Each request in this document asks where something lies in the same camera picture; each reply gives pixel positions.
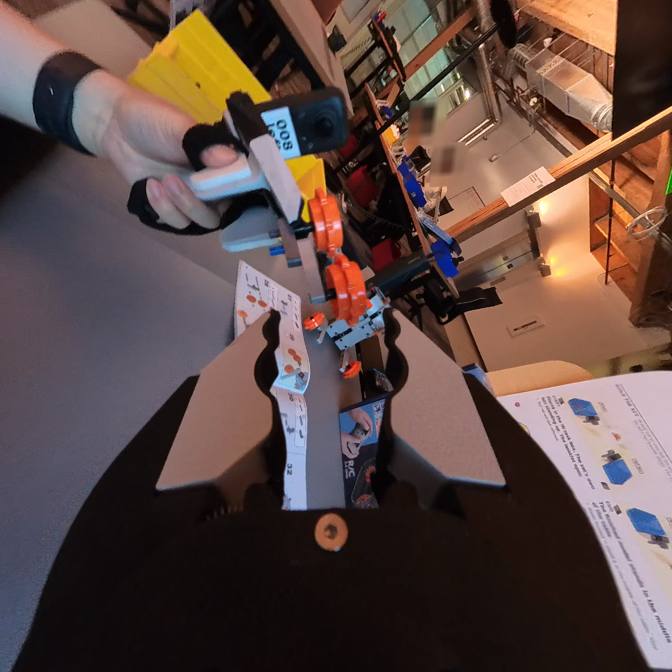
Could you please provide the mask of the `person's left forearm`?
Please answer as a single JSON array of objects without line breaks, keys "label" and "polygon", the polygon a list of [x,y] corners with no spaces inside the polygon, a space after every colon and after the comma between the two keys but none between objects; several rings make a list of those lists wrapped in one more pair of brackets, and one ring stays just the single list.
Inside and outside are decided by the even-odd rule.
[{"label": "person's left forearm", "polygon": [[38,130],[33,92],[44,63],[64,46],[1,2],[1,116]]}]

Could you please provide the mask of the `yellow plastic bin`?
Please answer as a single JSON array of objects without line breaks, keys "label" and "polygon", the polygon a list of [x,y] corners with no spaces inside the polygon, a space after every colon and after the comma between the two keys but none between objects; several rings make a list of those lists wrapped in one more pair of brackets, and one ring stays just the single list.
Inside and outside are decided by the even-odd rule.
[{"label": "yellow plastic bin", "polygon": [[[256,103],[281,98],[273,98],[264,89],[201,11],[193,12],[159,42],[139,62],[129,82],[176,105],[196,124],[219,121],[233,91],[247,92]],[[306,200],[318,188],[328,193],[324,164],[316,155],[288,161]]]}]

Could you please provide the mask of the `blue toy robot box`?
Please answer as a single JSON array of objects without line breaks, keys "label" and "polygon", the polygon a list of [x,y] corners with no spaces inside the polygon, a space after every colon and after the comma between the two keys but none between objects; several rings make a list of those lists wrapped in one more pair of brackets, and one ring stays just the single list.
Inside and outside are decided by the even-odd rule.
[{"label": "blue toy robot box", "polygon": [[375,368],[364,372],[364,401],[340,412],[343,488],[348,508],[375,509],[372,477],[385,399],[392,390],[386,375]]}]

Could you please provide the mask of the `white printed task sheet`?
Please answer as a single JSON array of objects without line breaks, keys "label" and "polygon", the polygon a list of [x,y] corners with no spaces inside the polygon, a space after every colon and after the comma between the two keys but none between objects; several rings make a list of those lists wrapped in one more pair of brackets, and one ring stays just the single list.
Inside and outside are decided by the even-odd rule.
[{"label": "white printed task sheet", "polygon": [[507,394],[600,539],[649,666],[671,670],[671,371]]}]

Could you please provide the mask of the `white open instruction booklet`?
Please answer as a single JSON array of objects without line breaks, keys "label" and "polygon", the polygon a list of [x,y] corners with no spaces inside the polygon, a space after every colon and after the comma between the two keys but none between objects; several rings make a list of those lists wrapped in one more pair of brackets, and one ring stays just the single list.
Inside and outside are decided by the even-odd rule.
[{"label": "white open instruction booklet", "polygon": [[300,297],[241,260],[234,297],[234,336],[238,337],[265,313],[280,314],[275,350],[278,375],[271,392],[278,402],[286,440],[283,508],[307,509],[308,414],[305,392],[310,362],[304,339]]}]

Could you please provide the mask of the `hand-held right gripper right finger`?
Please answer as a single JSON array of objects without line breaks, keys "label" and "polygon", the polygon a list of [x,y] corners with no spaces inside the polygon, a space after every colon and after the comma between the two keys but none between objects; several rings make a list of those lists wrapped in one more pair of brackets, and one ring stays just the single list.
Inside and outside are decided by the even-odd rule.
[{"label": "hand-held right gripper right finger", "polygon": [[449,508],[458,487],[506,492],[506,481],[462,368],[395,308],[383,312],[388,349],[375,466],[380,505],[408,483],[422,508]]}]

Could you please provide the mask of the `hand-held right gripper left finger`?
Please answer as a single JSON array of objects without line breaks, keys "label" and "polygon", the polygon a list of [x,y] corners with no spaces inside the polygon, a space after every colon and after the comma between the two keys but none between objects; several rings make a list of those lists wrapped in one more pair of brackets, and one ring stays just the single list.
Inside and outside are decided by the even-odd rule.
[{"label": "hand-held right gripper left finger", "polygon": [[242,509],[248,488],[264,484],[282,507],[287,447],[271,393],[280,318],[265,313],[202,369],[157,491],[214,487],[226,509]]}]

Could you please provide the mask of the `orange wheels grey beam assembly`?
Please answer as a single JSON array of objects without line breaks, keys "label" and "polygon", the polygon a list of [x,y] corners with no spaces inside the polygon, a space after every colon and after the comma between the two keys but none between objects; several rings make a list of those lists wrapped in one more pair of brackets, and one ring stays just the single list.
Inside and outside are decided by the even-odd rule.
[{"label": "orange wheels grey beam assembly", "polygon": [[299,195],[286,204],[273,191],[268,197],[278,215],[283,254],[289,267],[302,268],[310,302],[329,302],[334,317],[354,327],[368,309],[368,299],[359,265],[342,252],[337,199],[321,188],[309,200]]}]

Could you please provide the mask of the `grey orange toy robot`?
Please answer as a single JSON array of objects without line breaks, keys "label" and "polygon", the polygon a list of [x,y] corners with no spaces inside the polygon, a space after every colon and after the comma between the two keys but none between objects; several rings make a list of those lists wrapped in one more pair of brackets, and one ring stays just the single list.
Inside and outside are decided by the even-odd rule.
[{"label": "grey orange toy robot", "polygon": [[318,333],[317,342],[329,337],[341,352],[339,371],[344,379],[355,378],[362,371],[357,358],[356,346],[362,341],[384,330],[383,312],[390,306],[379,287],[367,290],[365,312],[357,317],[355,325],[349,326],[345,320],[328,321],[324,313],[313,313],[304,320],[304,329]]}]

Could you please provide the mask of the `white paper sign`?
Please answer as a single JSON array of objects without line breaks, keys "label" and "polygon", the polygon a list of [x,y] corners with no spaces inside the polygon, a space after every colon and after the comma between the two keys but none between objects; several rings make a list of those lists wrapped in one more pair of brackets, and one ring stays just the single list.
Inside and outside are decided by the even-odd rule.
[{"label": "white paper sign", "polygon": [[542,188],[550,185],[554,181],[555,178],[548,172],[548,170],[545,167],[541,167],[503,190],[501,192],[501,197],[509,207],[513,207],[527,197],[538,193]]}]

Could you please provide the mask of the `black wristband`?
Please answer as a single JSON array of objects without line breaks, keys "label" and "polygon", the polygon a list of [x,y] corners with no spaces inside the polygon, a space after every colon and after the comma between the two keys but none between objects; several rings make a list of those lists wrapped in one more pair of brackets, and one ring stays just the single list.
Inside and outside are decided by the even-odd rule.
[{"label": "black wristband", "polygon": [[52,55],[39,70],[32,96],[38,129],[84,155],[91,152],[81,143],[72,123],[75,91],[88,74],[101,67],[78,52]]}]

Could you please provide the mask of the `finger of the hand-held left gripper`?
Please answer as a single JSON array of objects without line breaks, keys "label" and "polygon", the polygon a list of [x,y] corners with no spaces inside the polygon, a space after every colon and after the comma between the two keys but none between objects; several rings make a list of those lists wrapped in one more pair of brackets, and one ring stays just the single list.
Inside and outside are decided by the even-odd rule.
[{"label": "finger of the hand-held left gripper", "polygon": [[280,246],[278,215],[271,208],[249,208],[220,231],[220,243],[231,254]]},{"label": "finger of the hand-held left gripper", "polygon": [[303,209],[302,193],[275,140],[269,134],[252,139],[251,154],[264,174],[284,218],[289,224],[298,221]]}]

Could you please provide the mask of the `person's left hand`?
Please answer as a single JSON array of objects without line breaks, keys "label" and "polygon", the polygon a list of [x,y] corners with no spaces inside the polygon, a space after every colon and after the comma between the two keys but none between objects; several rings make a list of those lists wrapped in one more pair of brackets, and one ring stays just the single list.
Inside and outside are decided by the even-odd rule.
[{"label": "person's left hand", "polygon": [[100,69],[75,89],[72,127],[80,144],[109,161],[130,185],[147,180],[149,205],[173,229],[214,229],[222,206],[199,200],[182,179],[189,166],[182,140],[196,125],[188,114]]}]

